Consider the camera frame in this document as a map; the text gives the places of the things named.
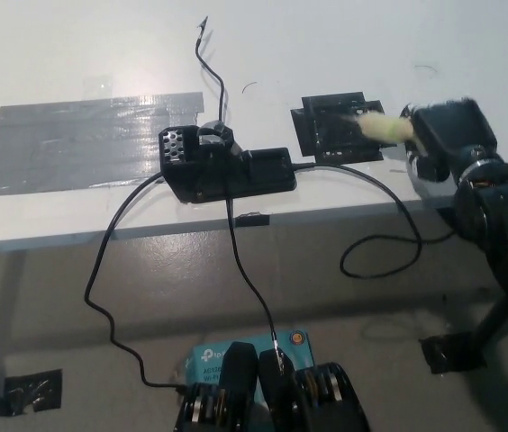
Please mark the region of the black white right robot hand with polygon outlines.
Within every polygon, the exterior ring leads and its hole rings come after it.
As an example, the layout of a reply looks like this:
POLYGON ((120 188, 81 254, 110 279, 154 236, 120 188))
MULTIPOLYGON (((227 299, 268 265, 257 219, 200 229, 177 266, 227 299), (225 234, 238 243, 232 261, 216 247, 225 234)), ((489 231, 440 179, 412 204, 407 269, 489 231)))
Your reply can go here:
POLYGON ((408 105, 400 117, 413 126, 404 142, 413 173, 423 181, 458 183, 483 162, 500 161, 497 139, 470 98, 426 106, 408 105))

